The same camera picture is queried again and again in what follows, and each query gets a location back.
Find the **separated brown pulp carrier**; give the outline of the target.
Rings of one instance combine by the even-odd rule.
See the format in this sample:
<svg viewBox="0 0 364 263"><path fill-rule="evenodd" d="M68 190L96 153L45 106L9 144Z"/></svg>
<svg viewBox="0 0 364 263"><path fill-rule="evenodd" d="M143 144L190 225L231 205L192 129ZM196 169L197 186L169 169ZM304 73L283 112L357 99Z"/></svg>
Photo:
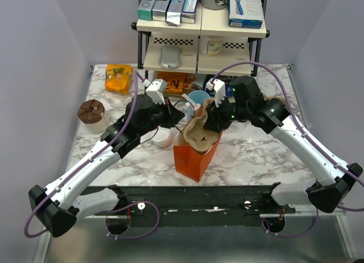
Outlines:
<svg viewBox="0 0 364 263"><path fill-rule="evenodd" d="M207 106L212 103L212 98L204 100L182 132L185 142L197 153L208 152L220 138L220 133L204 129L204 124L208 119Z"/></svg>

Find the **orange paper bag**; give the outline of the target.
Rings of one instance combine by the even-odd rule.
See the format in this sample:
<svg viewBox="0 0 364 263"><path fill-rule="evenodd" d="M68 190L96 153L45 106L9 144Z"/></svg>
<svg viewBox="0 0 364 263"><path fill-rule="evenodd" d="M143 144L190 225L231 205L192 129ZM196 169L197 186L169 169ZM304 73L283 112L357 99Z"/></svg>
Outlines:
<svg viewBox="0 0 364 263"><path fill-rule="evenodd" d="M177 136L173 145L175 168L176 171L182 175L199 182L216 152L222 133L220 133L219 140L211 147L211 149L208 152L201 154L197 153L185 142L182 134L183 129Z"/></svg>

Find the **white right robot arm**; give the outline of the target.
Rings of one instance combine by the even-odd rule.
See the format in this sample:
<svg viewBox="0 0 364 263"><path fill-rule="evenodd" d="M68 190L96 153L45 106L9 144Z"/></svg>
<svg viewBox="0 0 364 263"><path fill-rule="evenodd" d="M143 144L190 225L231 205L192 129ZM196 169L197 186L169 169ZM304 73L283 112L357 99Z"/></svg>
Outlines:
<svg viewBox="0 0 364 263"><path fill-rule="evenodd" d="M313 181L275 185L261 200L265 211L273 213L287 204L312 204L332 213L353 187L355 177L362 174L359 164L348 164L311 137L281 100L266 100L254 78L241 76L230 82L233 103L226 97L223 81L210 80L205 87L214 91L214 101L206 107L205 130L220 133L233 121L249 121L288 147L315 176Z"/></svg>

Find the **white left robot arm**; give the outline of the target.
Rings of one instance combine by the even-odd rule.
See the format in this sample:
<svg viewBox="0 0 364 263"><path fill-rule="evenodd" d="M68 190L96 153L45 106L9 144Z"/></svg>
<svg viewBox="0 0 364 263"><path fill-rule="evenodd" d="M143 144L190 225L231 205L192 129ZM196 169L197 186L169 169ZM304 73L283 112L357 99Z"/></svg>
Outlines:
<svg viewBox="0 0 364 263"><path fill-rule="evenodd" d="M45 226L53 237L68 232L75 223L88 215L109 211L119 215L126 208L125 199L116 189L83 195L82 192L107 168L135 149L142 136L162 128L174 128L184 117L169 98L154 103L139 94L127 104L125 114L110 125L98 142L75 166L45 187L35 185L28 192L31 216Z"/></svg>

